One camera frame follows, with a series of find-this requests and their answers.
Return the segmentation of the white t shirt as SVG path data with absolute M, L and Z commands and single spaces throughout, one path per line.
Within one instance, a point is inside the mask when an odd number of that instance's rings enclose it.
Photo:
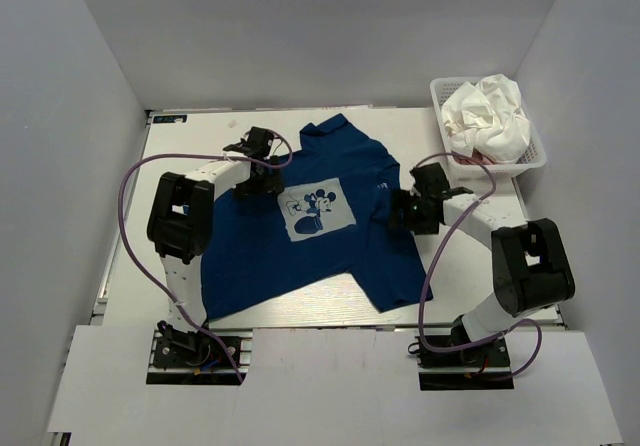
M 492 164 L 511 164 L 531 142 L 519 86 L 503 74 L 463 82 L 441 106 L 441 116 L 451 150 L 465 157 L 477 153 Z

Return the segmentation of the blue t shirt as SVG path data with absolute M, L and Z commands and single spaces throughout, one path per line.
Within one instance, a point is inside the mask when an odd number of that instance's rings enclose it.
M 426 274 L 414 237 L 388 227 L 398 162 L 342 114 L 299 139 L 279 195 L 215 201 L 201 258 L 208 319 L 343 273 L 379 312 L 418 303 Z

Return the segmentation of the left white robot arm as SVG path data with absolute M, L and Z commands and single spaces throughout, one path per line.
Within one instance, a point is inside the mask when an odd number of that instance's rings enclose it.
M 188 364 L 202 364 L 211 353 L 211 340 L 197 330 L 207 321 L 200 273 L 201 257 L 213 234 L 214 203 L 227 192 L 245 199 L 283 191 L 280 170 L 292 158 L 278 159 L 273 153 L 276 140 L 284 139 L 272 130 L 252 127 L 221 156 L 185 174 L 167 172 L 159 180 L 147 237 L 166 276 L 168 322 L 187 331 L 176 350 Z

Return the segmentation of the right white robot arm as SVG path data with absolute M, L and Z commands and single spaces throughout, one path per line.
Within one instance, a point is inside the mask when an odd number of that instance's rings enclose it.
M 460 231 L 491 254 L 492 292 L 454 321 L 449 345 L 436 346 L 421 334 L 424 349 L 475 364 L 488 344 L 529 323 L 532 314 L 574 297 L 575 281 L 554 221 L 526 221 L 495 205 L 488 193 L 452 187 L 443 167 L 431 160 L 410 174 L 412 190 L 391 193 L 392 228 L 435 235 L 447 227 L 447 238 Z

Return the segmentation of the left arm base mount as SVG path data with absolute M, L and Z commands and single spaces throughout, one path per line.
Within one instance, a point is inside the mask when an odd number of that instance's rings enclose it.
M 250 361 L 248 333 L 222 335 L 223 345 L 202 332 L 183 332 L 160 321 L 152 340 L 147 385 L 239 386 Z

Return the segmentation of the white plastic basket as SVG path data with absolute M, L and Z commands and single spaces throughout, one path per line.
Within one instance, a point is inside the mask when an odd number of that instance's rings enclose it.
M 454 94 L 465 82 L 476 84 L 480 77 L 446 77 L 436 78 L 431 81 L 430 93 L 437 118 L 440 135 L 446 152 L 451 152 L 449 135 L 445 131 L 442 116 L 442 106 L 445 101 Z M 543 144 L 534 125 L 531 125 L 531 140 L 528 148 L 520 158 L 511 164 L 491 164 L 489 171 L 497 177 L 515 178 L 527 170 L 541 168 L 546 164 L 547 156 Z M 462 164 L 456 158 L 447 157 L 448 169 L 457 179 L 485 178 L 486 175 L 480 166 L 476 164 Z

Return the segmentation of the pink t shirt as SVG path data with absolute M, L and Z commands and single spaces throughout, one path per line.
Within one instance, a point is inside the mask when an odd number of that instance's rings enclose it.
M 470 156 L 465 156 L 459 153 L 453 154 L 453 159 L 462 165 L 494 165 L 495 161 L 491 158 L 479 153 L 478 151 L 474 151 Z

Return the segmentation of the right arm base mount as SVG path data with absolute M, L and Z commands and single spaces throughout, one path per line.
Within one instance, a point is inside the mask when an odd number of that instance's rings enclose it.
M 512 390 L 511 361 L 506 341 L 460 352 L 435 353 L 415 339 L 407 347 L 417 359 L 421 391 Z

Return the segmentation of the blue table label sticker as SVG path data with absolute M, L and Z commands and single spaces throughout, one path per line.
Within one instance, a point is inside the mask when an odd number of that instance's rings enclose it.
M 170 114 L 155 115 L 152 119 L 153 124 L 180 124 L 185 123 L 188 119 L 187 114 Z

